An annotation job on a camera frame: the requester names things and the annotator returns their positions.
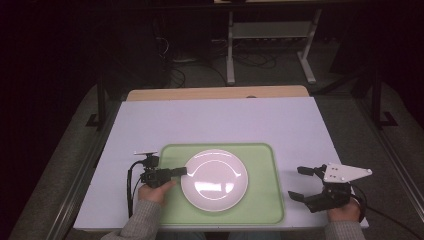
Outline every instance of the white metal stand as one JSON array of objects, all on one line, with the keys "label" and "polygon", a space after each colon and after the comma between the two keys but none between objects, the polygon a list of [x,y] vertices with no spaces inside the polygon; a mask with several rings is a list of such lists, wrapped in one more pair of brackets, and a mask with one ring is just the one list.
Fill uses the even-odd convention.
[{"label": "white metal stand", "polygon": [[316,83],[307,57],[318,26],[320,15],[321,9],[318,9],[316,10],[312,21],[234,23],[233,12],[230,12],[228,21],[227,84],[235,84],[233,39],[299,37],[307,38],[305,48],[303,51],[297,53],[300,64],[302,65],[302,69],[308,83]]}]

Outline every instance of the white table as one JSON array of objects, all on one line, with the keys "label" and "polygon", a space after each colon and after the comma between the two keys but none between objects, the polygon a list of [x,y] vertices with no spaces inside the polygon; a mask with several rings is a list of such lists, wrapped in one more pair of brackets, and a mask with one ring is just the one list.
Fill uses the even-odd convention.
[{"label": "white table", "polygon": [[310,213],[287,191],[321,192],[321,180],[297,173],[298,166],[340,163],[312,97],[157,100],[124,102],[100,158],[74,228],[113,230],[128,220],[127,170],[139,156],[175,143],[266,143],[274,151],[285,204],[273,225],[161,226],[162,230],[295,230],[322,227],[325,212]]}]

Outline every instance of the desk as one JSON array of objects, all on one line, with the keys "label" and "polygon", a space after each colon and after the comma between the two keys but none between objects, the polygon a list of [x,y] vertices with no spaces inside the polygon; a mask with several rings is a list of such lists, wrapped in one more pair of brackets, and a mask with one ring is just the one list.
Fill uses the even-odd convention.
[{"label": "desk", "polygon": [[[267,89],[272,89],[269,97]],[[155,97],[149,99],[143,93]],[[245,98],[252,95],[261,98]],[[274,151],[285,217],[270,225],[161,225],[161,230],[283,231],[326,224],[325,212],[311,214],[287,193],[313,195],[321,191],[320,179],[298,174],[298,166],[340,163],[315,100],[303,87],[137,90],[128,100],[119,110],[74,228],[113,230],[124,226],[128,220],[126,173],[139,160],[133,152],[161,151],[173,143],[268,144]]]}]

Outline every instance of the black mechanical device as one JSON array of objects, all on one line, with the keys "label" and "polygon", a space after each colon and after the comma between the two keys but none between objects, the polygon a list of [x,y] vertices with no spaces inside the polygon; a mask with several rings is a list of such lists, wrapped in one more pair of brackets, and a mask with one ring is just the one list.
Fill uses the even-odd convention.
[{"label": "black mechanical device", "polygon": [[132,170],[135,165],[142,164],[144,167],[144,172],[140,175],[139,182],[147,184],[151,188],[158,188],[163,184],[171,181],[172,177],[180,177],[182,175],[187,175],[187,168],[174,168],[174,169],[160,169],[159,166],[159,157],[153,155],[155,152],[142,153],[145,155],[146,159],[135,162],[131,168],[128,170],[127,174],[127,202],[128,202],[128,215],[132,216],[133,210],[133,195],[131,193],[131,180],[132,180]]},{"label": "black mechanical device", "polygon": [[317,175],[322,180],[324,188],[320,194],[309,197],[288,191],[291,199],[304,203],[311,213],[314,213],[343,207],[353,197],[360,205],[361,215],[359,222],[362,222],[365,217],[366,202],[352,194],[352,185],[348,181],[371,175],[371,170],[340,164],[330,164],[328,166],[324,164],[316,168],[298,167],[297,172],[308,176]]}]

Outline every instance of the human hand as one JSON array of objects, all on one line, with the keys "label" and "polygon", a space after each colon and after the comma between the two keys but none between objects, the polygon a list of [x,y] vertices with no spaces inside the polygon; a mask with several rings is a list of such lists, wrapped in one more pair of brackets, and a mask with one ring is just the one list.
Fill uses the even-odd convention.
[{"label": "human hand", "polygon": [[359,203],[350,198],[348,204],[344,205],[341,208],[333,208],[327,210],[328,221],[337,222],[337,221],[353,221],[358,222],[359,216],[361,215],[361,209]]},{"label": "human hand", "polygon": [[165,193],[175,186],[177,182],[171,180],[158,188],[151,188],[144,184],[138,189],[138,200],[148,200],[159,203],[161,206],[165,205]]}]

